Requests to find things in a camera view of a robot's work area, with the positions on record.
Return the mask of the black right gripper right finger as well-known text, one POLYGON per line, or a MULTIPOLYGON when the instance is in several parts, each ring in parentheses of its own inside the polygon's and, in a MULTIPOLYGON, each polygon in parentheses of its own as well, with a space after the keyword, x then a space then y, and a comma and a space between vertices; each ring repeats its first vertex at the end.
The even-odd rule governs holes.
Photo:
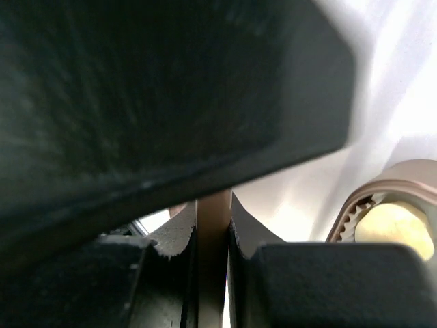
POLYGON ((232 200, 232 327, 435 327, 428 270, 398 244, 288 243, 232 200))

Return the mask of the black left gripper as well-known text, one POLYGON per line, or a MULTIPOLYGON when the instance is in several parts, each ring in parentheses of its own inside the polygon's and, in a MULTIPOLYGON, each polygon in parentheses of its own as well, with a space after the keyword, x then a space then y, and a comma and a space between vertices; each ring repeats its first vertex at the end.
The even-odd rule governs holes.
POLYGON ((2 1, 1 250, 87 200, 339 149, 355 77, 312 1, 2 1))

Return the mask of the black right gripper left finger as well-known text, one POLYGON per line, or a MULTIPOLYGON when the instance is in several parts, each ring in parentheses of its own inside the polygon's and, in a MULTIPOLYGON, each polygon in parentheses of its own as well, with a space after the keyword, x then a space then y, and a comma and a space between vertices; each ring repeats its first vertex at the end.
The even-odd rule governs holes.
POLYGON ((1 283, 2 327, 196 327, 195 205, 147 237, 106 236, 1 283))

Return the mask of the gold tin lid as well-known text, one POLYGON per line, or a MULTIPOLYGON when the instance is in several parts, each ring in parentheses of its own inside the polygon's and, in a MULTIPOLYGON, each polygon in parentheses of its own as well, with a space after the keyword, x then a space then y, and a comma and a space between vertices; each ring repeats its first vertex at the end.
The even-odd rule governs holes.
POLYGON ((196 201, 199 328, 223 326, 231 199, 226 189, 196 201))

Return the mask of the cream round chocolate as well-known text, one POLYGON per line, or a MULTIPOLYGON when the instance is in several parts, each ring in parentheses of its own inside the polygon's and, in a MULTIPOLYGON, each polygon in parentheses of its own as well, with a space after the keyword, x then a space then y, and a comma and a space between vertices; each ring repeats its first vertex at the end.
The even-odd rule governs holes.
POLYGON ((354 238, 357 243, 400 243, 424 261, 430 260, 435 251, 427 215, 406 202, 373 207, 357 223, 354 238))

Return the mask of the gold tin box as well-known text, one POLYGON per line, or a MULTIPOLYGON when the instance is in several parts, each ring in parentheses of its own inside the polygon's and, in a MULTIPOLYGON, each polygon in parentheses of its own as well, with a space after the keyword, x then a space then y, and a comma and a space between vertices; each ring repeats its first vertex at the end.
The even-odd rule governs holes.
POLYGON ((332 243, 357 243, 357 223, 373 207, 392 202, 406 202, 427 215, 434 242, 436 261, 436 161, 413 159, 385 169, 375 178, 357 188, 345 201, 327 240, 332 243))

